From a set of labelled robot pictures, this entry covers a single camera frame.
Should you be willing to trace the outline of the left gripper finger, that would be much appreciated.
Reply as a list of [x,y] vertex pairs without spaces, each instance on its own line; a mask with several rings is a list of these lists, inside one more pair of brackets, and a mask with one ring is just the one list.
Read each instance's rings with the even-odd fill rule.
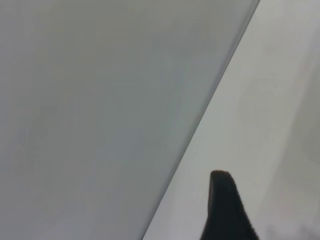
[[223,170],[210,173],[207,219],[202,240],[258,240],[232,175]]

